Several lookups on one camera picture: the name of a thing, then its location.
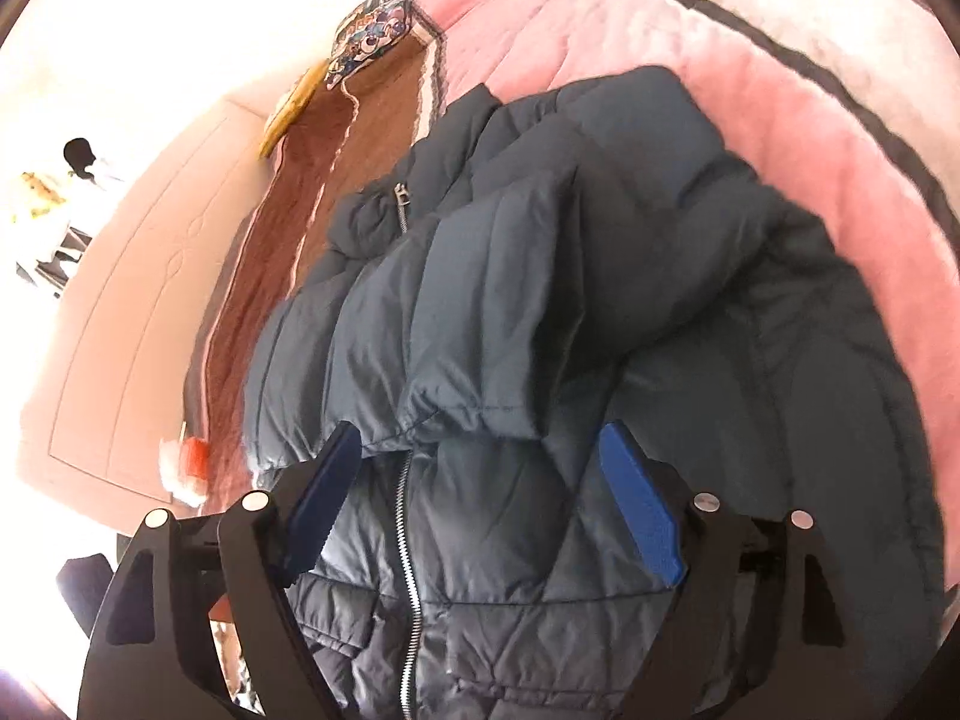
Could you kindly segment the dark teal quilted puffer jacket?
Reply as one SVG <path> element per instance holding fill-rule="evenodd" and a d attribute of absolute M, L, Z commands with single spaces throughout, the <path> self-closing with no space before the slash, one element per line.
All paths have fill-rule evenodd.
<path fill-rule="evenodd" d="M 475 88 L 257 340 L 260 484 L 341 422 L 363 465 L 288 593 L 348 718 L 608 718 L 669 610 L 602 475 L 618 421 L 690 488 L 809 512 L 887 710 L 937 649 L 944 525 L 918 395 L 822 220 L 661 67 Z"/>

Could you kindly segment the orange and white package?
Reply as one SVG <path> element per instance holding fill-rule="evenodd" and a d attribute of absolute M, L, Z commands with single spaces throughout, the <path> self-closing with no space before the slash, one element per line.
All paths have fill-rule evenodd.
<path fill-rule="evenodd" d="M 158 445 L 158 468 L 164 490 L 174 499 L 192 509 L 205 504 L 210 491 L 208 444 L 191 436 L 185 422 L 178 437 L 161 440 Z"/>

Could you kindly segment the pink upholstered headboard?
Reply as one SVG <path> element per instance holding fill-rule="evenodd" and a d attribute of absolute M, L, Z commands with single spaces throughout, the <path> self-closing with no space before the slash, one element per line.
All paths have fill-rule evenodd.
<path fill-rule="evenodd" d="M 171 502 L 158 447 L 181 430 L 206 305 L 272 176 L 262 129 L 235 99 L 199 117 L 132 185 L 60 298 L 18 472 L 116 532 Z"/>

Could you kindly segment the yellow pillow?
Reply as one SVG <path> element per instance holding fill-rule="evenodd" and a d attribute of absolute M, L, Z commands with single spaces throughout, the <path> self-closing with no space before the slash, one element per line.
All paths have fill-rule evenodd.
<path fill-rule="evenodd" d="M 262 138 L 260 138 L 259 158 L 267 160 L 274 153 L 275 146 L 285 137 L 288 128 L 296 122 L 302 110 L 309 104 L 316 89 L 324 82 L 329 60 L 320 59 L 306 68 L 288 91 L 281 96 L 274 112 L 268 115 Z"/>

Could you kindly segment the brown and pink striped blanket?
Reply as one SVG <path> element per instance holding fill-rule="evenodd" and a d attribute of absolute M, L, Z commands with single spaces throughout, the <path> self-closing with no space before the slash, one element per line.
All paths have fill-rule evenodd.
<path fill-rule="evenodd" d="M 245 366 L 324 247 L 334 203 L 381 176 L 476 86 L 514 101 L 640 65 L 670 68 L 727 146 L 822 216 L 882 309 L 923 411 L 935 494 L 958 522 L 958 64 L 910 0 L 416 0 L 412 31 L 324 82 L 270 160 L 200 326 L 189 431 L 206 507 L 249 488 Z"/>

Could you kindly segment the colourful cartoon print pillow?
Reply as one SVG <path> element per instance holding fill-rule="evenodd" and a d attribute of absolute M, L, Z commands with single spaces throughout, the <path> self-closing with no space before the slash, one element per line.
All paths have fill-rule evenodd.
<path fill-rule="evenodd" d="M 334 89 L 409 34 L 415 0 L 364 0 L 338 25 L 324 86 Z"/>

